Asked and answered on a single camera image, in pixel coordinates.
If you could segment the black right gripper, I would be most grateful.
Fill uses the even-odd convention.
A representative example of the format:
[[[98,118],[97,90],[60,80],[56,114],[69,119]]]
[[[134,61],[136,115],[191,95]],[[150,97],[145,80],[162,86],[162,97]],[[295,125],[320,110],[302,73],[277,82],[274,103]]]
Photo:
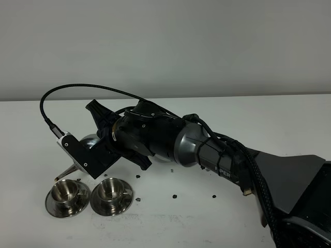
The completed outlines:
[[[97,160],[102,164],[102,173],[121,157],[147,170],[152,162],[148,156],[152,152],[143,137],[147,123],[155,115],[155,104],[139,102],[136,106],[126,107],[113,112],[92,100],[86,107],[90,111],[97,127],[99,141],[91,148]],[[60,138],[64,132],[58,132]]]

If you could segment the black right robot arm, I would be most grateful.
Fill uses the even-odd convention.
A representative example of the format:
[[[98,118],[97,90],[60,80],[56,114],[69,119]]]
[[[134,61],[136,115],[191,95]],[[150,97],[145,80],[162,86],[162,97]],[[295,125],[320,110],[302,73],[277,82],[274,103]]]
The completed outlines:
[[[178,117],[141,100],[113,112],[97,101],[86,108],[97,127],[87,149],[56,125],[62,148],[97,178],[119,158],[150,167],[158,155],[185,167],[195,164],[238,185],[258,200],[262,224],[277,247],[330,247],[330,162],[315,155],[279,157],[249,149],[213,132],[197,115]]]

